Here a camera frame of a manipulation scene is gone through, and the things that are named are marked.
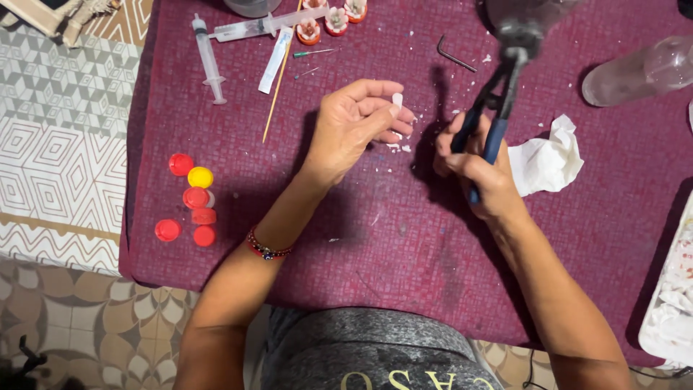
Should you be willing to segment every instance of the maroon cloth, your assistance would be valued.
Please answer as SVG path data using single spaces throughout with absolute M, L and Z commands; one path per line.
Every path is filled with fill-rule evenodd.
M 274 14 L 296 5 L 284 1 Z M 135 198 L 130 247 L 121 269 L 139 282 L 200 290 L 296 171 L 320 97 L 357 78 L 392 79 L 405 86 L 404 104 L 423 115 L 411 139 L 401 142 L 412 153 L 376 145 L 364 154 L 320 205 L 268 301 L 305 309 L 405 310 L 467 337 L 538 345 L 518 286 L 485 225 L 468 211 L 454 180 L 439 179 L 430 167 L 436 133 L 453 110 L 471 106 L 498 64 L 495 40 L 473 2 L 376 1 L 343 37 L 323 32 L 310 48 L 294 39 L 292 52 L 341 50 L 289 58 L 264 144 L 274 88 L 268 96 L 257 86 L 274 40 L 213 41 L 228 103 L 212 105 L 190 27 L 195 12 L 210 30 L 241 20 L 220 0 L 161 4 L 141 166 L 136 191 L 131 187 L 128 194 Z M 478 73 L 437 54 L 443 33 L 445 49 Z M 525 201 L 565 267 L 604 313 L 628 361 L 643 366 L 662 362 L 639 349 L 637 332 L 691 189 L 684 180 L 693 166 L 685 117 L 692 93 L 689 88 L 597 109 L 582 102 L 579 85 L 593 64 L 691 33 L 692 24 L 673 1 L 578 7 L 552 30 L 539 59 L 521 76 L 506 136 L 510 145 L 520 144 L 563 113 L 577 125 L 585 165 L 575 182 Z M 482 63 L 487 54 L 493 61 Z M 218 239 L 208 248 L 193 242 L 195 226 L 181 198 L 188 183 L 167 169 L 174 153 L 188 153 L 214 173 Z M 154 235 L 156 222 L 167 218 L 184 227 L 172 242 Z

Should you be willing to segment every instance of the blue pliers handle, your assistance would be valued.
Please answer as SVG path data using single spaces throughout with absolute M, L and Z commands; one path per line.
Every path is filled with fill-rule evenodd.
M 464 123 L 462 124 L 462 129 L 455 134 L 453 137 L 453 143 L 450 145 L 450 149 L 453 153 L 464 153 L 467 140 L 479 127 L 480 119 L 481 110 L 472 108 L 467 112 L 464 118 Z M 486 143 L 484 144 L 484 152 L 482 154 L 484 160 L 491 165 L 495 163 L 495 159 L 498 157 L 500 143 L 503 141 L 503 136 L 505 135 L 506 129 L 508 129 L 507 119 L 497 117 L 493 118 L 491 127 L 489 129 L 489 134 L 486 136 Z M 472 204 L 479 203 L 481 200 L 479 197 L 479 189 L 475 183 L 472 183 L 469 189 L 468 199 L 469 203 Z

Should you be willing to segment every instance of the beaded bracelet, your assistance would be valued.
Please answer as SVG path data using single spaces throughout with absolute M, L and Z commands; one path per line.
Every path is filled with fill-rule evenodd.
M 273 251 L 272 249 L 269 249 L 267 246 L 264 246 L 260 244 L 255 238 L 255 228 L 258 226 L 255 225 L 253 226 L 252 229 L 248 232 L 248 236 L 245 238 L 245 242 L 248 243 L 248 246 L 258 255 L 262 256 L 263 259 L 265 260 L 272 260 L 275 257 L 284 257 L 291 253 L 291 250 L 293 247 L 289 247 L 287 249 L 283 249 L 281 251 Z

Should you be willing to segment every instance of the patterned tablecloth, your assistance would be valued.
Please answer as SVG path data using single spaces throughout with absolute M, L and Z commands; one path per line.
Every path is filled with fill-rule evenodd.
M 81 39 L 69 51 L 29 26 L 0 30 L 0 256 L 119 275 L 142 48 Z

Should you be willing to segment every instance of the allen wrench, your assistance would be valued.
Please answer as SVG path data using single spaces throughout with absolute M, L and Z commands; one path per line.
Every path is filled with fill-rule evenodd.
M 462 65 L 463 67 L 465 67 L 465 68 L 467 68 L 467 69 L 469 69 L 469 70 L 471 70 L 471 71 L 473 71 L 473 72 L 476 72 L 476 68 L 474 68 L 474 67 L 472 67 L 472 66 L 470 66 L 470 65 L 468 65 L 468 64 L 466 64 L 466 63 L 464 63 L 464 62 L 462 62 L 462 61 L 460 61 L 460 60 L 458 60 L 458 59 L 456 59 L 455 57 L 452 57 L 450 54 L 447 54 L 447 53 L 443 50 L 443 41 L 444 41 L 444 40 L 445 40 L 445 34 L 443 34 L 443 36 L 440 37 L 440 41 L 438 41 L 438 54 L 440 54 L 441 56 L 443 56 L 443 57 L 449 59 L 450 61 L 453 61 L 455 64 Z

